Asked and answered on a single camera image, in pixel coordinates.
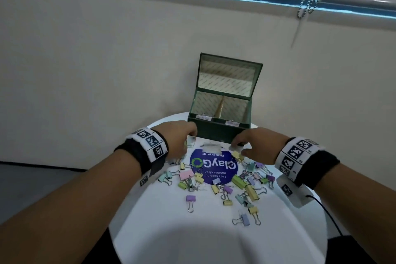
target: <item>claygo logo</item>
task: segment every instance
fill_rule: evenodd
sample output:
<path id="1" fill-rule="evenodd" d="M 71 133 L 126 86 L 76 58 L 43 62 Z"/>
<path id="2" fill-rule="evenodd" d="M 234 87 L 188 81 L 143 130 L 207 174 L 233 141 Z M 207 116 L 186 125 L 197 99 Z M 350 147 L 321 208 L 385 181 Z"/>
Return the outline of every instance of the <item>claygo logo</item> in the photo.
<path id="1" fill-rule="evenodd" d="M 202 173 L 205 183 L 210 185 L 216 178 L 220 178 L 223 184 L 227 184 L 238 172 L 236 160 L 229 151 L 222 151 L 221 155 L 216 155 L 196 149 L 191 154 L 190 164 L 192 171 Z"/>

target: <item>black wristband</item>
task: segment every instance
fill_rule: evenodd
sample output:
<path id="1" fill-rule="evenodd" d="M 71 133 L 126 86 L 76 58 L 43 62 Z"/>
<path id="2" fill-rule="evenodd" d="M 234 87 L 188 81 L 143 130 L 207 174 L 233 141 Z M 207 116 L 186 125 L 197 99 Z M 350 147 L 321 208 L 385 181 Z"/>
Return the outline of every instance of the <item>black wristband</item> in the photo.
<path id="1" fill-rule="evenodd" d="M 304 184 L 315 190 L 318 182 L 340 161 L 331 153 L 320 150 L 314 153 L 303 165 L 300 172 L 297 174 L 294 183 L 296 186 Z"/>
<path id="2" fill-rule="evenodd" d="M 166 149 L 169 150 L 168 143 L 166 142 L 164 136 L 157 131 L 155 132 L 164 140 L 166 144 Z M 136 159 L 136 161 L 139 162 L 142 175 L 144 175 L 147 171 L 151 169 L 150 176 L 155 174 L 157 171 L 160 171 L 160 169 L 164 166 L 167 155 L 167 153 L 165 153 L 154 162 L 150 162 L 145 149 L 140 145 L 139 142 L 136 142 L 133 139 L 126 139 L 125 142 L 120 146 L 117 146 L 114 151 L 118 149 L 123 149 L 129 152 Z"/>

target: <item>green box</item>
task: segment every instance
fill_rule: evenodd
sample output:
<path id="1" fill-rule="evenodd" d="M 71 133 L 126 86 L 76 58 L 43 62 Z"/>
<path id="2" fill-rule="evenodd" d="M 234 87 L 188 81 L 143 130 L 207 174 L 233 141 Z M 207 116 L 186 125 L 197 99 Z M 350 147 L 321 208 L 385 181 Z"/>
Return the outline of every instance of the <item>green box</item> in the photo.
<path id="1" fill-rule="evenodd" d="M 188 121 L 198 137 L 231 143 L 250 128 L 251 97 L 263 64 L 201 53 Z"/>

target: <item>open lid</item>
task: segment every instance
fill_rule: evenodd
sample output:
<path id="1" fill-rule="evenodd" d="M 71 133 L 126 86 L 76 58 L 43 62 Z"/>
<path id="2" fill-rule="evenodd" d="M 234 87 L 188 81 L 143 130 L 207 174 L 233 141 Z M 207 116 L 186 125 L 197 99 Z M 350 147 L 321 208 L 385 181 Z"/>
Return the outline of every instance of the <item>open lid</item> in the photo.
<path id="1" fill-rule="evenodd" d="M 197 87 L 251 97 L 263 64 L 201 53 Z"/>

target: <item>forearm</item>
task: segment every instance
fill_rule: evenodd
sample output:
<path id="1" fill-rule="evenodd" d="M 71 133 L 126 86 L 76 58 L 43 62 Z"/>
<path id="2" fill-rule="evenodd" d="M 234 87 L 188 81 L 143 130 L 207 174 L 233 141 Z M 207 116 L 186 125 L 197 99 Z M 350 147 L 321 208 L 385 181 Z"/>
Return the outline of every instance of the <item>forearm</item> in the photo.
<path id="1" fill-rule="evenodd" d="M 81 263 L 140 177 L 135 158 L 117 150 L 1 225 L 4 263 Z"/>
<path id="2" fill-rule="evenodd" d="M 394 260 L 396 192 L 339 164 L 315 192 L 377 263 Z"/>

